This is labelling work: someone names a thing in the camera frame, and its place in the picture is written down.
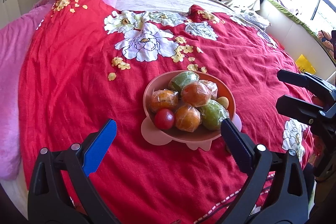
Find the small yellow-green round fruit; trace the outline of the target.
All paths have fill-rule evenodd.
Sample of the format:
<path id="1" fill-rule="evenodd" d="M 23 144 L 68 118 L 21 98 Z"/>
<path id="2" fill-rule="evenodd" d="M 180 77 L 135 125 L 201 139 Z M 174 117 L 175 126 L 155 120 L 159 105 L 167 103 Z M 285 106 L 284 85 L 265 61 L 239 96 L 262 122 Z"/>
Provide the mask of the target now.
<path id="1" fill-rule="evenodd" d="M 217 102 L 221 104 L 225 109 L 228 109 L 228 106 L 230 105 L 228 98 L 224 96 L 217 98 Z"/>

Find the small orange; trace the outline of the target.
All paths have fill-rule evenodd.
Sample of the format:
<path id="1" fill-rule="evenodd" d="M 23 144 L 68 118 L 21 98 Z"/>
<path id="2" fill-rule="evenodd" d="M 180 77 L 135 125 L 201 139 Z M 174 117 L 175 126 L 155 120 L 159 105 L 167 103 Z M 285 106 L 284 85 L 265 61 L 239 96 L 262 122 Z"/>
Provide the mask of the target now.
<path id="1" fill-rule="evenodd" d="M 174 125 L 185 132 L 194 132 L 201 124 L 201 114 L 189 104 L 179 107 L 174 113 Z"/>

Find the large orange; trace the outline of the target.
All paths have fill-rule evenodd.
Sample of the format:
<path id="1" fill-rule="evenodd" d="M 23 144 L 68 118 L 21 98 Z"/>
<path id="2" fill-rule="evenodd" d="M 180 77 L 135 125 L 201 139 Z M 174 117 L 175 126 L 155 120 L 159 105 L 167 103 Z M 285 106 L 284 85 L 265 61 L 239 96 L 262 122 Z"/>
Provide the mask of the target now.
<path id="1" fill-rule="evenodd" d="M 183 87 L 181 99 L 193 107 L 202 107 L 209 103 L 211 92 L 205 84 L 193 81 Z"/>

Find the red tomato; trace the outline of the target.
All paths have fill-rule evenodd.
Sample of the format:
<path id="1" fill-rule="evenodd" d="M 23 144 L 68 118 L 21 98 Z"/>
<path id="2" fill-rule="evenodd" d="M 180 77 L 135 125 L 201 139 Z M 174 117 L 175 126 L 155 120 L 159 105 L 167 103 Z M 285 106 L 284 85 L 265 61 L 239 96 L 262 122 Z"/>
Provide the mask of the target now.
<path id="1" fill-rule="evenodd" d="M 174 113 L 169 109 L 158 110 L 154 117 L 154 125 L 160 130 L 169 130 L 175 121 Z"/>

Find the yellow paper bag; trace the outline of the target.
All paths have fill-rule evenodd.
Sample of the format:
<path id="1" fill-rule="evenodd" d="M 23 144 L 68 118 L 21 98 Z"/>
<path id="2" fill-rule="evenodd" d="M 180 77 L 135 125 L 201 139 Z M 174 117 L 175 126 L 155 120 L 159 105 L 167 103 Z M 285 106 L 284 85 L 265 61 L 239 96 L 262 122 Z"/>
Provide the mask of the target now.
<path id="1" fill-rule="evenodd" d="M 313 75 L 316 74 L 315 68 L 303 54 L 299 56 L 299 58 L 295 61 L 295 64 L 301 73 L 307 72 Z"/>

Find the small wrapped green fruit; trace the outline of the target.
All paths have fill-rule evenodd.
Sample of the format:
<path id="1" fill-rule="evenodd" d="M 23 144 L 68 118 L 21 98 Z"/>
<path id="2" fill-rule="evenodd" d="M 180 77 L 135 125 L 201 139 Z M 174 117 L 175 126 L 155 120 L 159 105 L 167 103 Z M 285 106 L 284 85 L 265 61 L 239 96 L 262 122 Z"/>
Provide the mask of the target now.
<path id="1" fill-rule="evenodd" d="M 198 108 L 202 125 L 208 130 L 215 131 L 220 129 L 223 120 L 229 118 L 229 112 L 217 101 L 210 100 L 205 106 Z"/>

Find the patterned cushion on sill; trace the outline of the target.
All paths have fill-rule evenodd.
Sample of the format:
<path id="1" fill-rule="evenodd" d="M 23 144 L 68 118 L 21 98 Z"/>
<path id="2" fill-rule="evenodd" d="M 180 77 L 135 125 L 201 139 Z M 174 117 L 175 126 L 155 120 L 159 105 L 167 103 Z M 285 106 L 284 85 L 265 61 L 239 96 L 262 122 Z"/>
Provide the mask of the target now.
<path id="1" fill-rule="evenodd" d="M 335 50 L 335 38 L 332 37 L 328 32 L 320 30 L 318 32 L 318 38 L 321 43 L 327 48 L 328 53 L 335 57 L 334 50 Z"/>

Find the pink plastic fruit bowl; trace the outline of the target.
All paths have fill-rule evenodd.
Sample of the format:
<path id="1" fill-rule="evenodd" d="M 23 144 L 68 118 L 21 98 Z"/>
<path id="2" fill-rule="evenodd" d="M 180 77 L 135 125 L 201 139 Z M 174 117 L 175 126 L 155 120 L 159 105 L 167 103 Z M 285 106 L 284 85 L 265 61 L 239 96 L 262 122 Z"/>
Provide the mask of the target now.
<path id="1" fill-rule="evenodd" d="M 182 74 L 183 71 L 167 72 L 147 85 L 143 94 L 146 117 L 141 125 L 142 136 L 153 145 L 177 141 L 191 150 L 209 151 L 213 140 L 221 137 L 219 128 L 224 118 L 230 118 L 237 129 L 242 129 L 235 99 L 223 81 L 201 72 L 199 81 L 187 88 L 189 95 L 180 95 L 169 88 L 169 83 Z"/>

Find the large wrapped green fruit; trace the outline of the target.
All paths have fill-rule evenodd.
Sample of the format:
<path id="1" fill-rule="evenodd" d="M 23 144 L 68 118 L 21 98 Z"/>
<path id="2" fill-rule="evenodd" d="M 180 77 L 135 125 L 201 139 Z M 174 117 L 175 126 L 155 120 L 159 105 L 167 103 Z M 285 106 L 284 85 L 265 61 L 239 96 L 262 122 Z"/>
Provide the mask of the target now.
<path id="1" fill-rule="evenodd" d="M 198 81 L 199 75 L 193 71 L 184 71 L 173 77 L 169 84 L 168 88 L 170 90 L 181 92 L 184 86 L 190 84 L 191 82 Z"/>

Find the white wardrobe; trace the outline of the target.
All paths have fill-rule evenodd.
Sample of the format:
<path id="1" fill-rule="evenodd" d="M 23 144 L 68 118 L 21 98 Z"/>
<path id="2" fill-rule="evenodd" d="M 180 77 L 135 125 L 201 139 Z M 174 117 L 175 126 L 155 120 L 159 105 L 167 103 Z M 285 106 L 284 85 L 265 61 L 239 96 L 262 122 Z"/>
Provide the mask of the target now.
<path id="1" fill-rule="evenodd" d="M 0 0 L 0 28 L 21 16 L 18 0 Z"/>

